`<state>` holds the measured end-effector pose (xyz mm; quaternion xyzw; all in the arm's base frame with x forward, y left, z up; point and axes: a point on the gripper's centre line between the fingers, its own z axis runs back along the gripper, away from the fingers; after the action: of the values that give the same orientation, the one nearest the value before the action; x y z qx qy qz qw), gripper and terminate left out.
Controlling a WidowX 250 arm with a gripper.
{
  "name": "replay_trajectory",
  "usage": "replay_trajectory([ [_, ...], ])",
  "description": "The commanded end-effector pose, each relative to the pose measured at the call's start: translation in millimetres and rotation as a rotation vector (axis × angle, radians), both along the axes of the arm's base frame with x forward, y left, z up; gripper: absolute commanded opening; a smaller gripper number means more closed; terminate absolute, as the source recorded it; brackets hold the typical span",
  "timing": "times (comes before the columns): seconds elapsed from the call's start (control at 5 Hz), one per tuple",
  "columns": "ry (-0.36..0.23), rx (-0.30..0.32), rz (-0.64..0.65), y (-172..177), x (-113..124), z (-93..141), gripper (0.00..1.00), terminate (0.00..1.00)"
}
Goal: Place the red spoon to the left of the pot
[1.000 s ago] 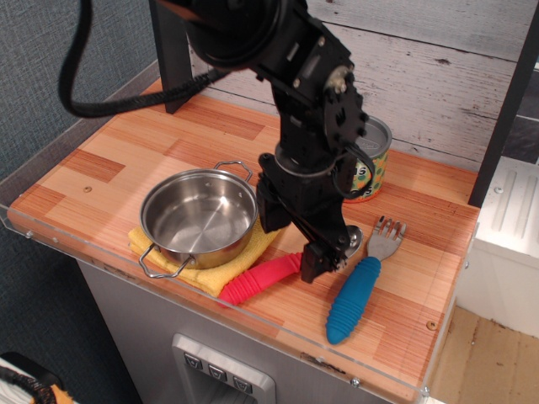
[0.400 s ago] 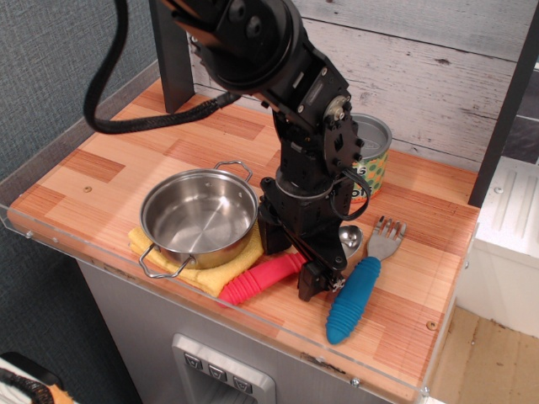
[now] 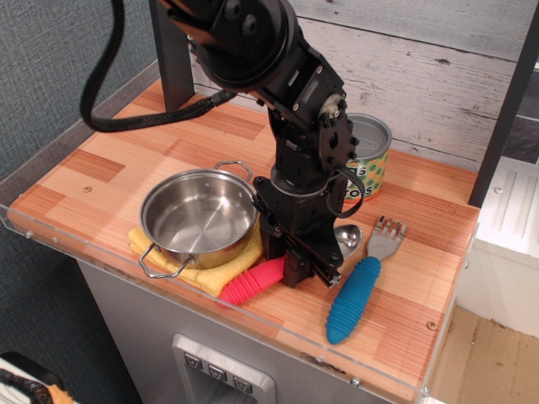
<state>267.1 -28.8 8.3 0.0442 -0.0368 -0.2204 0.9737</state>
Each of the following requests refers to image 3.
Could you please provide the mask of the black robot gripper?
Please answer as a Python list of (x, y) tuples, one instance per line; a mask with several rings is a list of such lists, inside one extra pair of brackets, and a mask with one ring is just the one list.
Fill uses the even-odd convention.
[(264, 258), (285, 255), (283, 284), (296, 288), (316, 275), (329, 288), (337, 285), (344, 258), (334, 223), (344, 205), (344, 180), (309, 195), (285, 194), (264, 177), (255, 178), (253, 186)]

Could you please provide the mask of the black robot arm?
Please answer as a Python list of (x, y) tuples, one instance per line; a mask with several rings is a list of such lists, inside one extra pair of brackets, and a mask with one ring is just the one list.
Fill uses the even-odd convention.
[(265, 257), (284, 257), (285, 283), (339, 282), (344, 257), (334, 223), (352, 215), (347, 162), (359, 140), (346, 114), (344, 83), (305, 40), (286, 1), (167, 1), (204, 73), (229, 93), (268, 110), (275, 161), (253, 181)]

